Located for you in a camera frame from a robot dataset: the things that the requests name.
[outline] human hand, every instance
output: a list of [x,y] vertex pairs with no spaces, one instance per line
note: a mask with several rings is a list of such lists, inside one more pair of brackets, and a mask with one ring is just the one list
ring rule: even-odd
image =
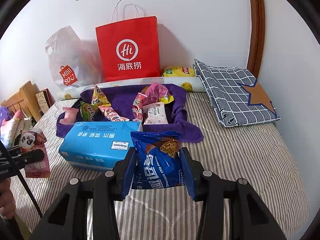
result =
[[4,219],[13,218],[16,211],[16,203],[10,190],[11,179],[0,182],[0,215]]

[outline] bed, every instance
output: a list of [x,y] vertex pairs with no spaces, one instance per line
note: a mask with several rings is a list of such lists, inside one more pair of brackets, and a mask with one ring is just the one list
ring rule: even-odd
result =
[[36,100],[36,90],[31,81],[25,83],[17,93],[3,101],[1,106],[7,107],[12,114],[22,110],[25,117],[33,117],[36,122],[41,118],[40,108]]
[[[75,102],[76,99],[56,102],[36,124],[48,139],[52,174],[49,179],[26,181],[42,212],[71,178],[85,181],[100,174],[73,168],[58,153],[63,139],[55,135],[56,120],[62,107]],[[218,124],[206,93],[187,93],[185,108],[188,121],[204,135],[200,143],[183,143],[193,159],[222,179],[246,178],[290,238],[308,217],[309,207],[300,173],[274,125],[224,128]],[[17,177],[12,179],[11,189],[17,214],[32,231],[39,215]],[[224,204],[224,239],[229,235],[227,207],[228,200]],[[120,239],[195,239],[201,208],[202,203],[193,202],[186,187],[130,190],[123,202],[115,203]],[[92,202],[88,204],[87,234],[92,239]]]

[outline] chocolate chip cookie package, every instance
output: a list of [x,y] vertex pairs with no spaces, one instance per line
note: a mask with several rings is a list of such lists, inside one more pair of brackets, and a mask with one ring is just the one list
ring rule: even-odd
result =
[[134,171],[132,189],[157,189],[183,186],[181,134],[175,131],[162,133],[131,132],[138,161]]

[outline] silver screw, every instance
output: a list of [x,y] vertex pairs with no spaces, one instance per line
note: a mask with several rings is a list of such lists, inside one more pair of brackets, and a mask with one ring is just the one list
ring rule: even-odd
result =
[[115,173],[113,171],[106,171],[104,174],[106,177],[112,177]]
[[211,171],[203,171],[202,174],[205,177],[211,177],[212,176],[212,172]]
[[73,178],[73,179],[70,180],[70,184],[71,184],[71,185],[75,185],[75,184],[77,184],[78,182],[79,182],[79,179],[77,179],[77,178]]
[[246,179],[244,179],[244,178],[240,178],[239,179],[239,183],[242,184],[242,185],[245,185],[245,184],[248,183],[248,181]]

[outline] framed picture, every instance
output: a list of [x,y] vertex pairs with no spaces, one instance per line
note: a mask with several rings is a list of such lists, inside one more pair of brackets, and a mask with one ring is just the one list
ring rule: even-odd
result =
[[46,113],[51,107],[52,103],[49,97],[49,90],[44,89],[36,93],[36,98],[39,104],[39,107],[43,113]]

